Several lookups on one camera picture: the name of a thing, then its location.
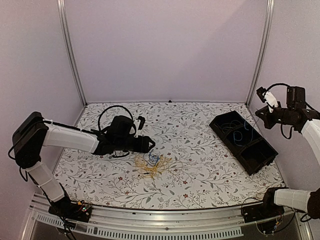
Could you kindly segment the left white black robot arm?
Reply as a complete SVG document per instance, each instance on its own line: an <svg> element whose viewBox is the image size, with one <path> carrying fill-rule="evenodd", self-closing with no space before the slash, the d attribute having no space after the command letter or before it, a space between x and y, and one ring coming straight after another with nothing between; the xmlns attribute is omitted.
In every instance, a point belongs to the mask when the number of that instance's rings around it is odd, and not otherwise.
<svg viewBox="0 0 320 240"><path fill-rule="evenodd" d="M144 123L144 117L133 119L120 115L107 127L85 130L44 119L35 111L14 132L8 157L27 172L63 217L70 217L74 205L66 200L63 187L42 162L42 148L61 147L96 156L114 155L116 151L145 154L156 144L149 136L140 134Z"/></svg>

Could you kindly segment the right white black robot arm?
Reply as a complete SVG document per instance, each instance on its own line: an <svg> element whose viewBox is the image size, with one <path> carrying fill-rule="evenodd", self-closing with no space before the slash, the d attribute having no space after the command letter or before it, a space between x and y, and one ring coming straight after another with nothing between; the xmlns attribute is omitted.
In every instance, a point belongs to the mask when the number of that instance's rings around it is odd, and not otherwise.
<svg viewBox="0 0 320 240"><path fill-rule="evenodd" d="M282 107L271 89L277 86L286 87L286 107ZM320 112L306 102L306 91L303 87L290 86L286 83L275 83L268 88L256 90L259 99L266 104L257 110L255 115L263 121L264 127L272 129L276 124L291 126L291 131L300 133L311 147L315 158L320 160ZM288 207L304 213L309 219L320 218L320 190L298 190L285 187L270 187L263 196L263 203L258 213L262 218L269 218L278 207Z"/></svg>

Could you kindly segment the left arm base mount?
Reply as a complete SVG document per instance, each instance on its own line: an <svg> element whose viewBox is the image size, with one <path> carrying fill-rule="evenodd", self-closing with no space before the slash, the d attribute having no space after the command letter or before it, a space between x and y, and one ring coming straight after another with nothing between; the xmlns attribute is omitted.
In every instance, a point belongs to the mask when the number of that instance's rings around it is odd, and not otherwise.
<svg viewBox="0 0 320 240"><path fill-rule="evenodd" d="M80 200L71 201L68 196L54 202L48 199L50 204L48 212L66 220L75 220L88 223L92 214L92 204Z"/></svg>

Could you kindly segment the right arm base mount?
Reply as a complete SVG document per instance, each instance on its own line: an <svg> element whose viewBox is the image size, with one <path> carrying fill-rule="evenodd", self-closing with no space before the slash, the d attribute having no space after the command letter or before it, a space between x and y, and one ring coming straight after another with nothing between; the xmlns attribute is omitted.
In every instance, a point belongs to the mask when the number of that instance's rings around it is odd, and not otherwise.
<svg viewBox="0 0 320 240"><path fill-rule="evenodd" d="M256 227L263 235L273 235L280 226L285 209L283 206L265 205L263 201L257 204L245 205L248 200L257 200L257 198L246 198L240 207L241 215L245 223L256 223Z"/></svg>

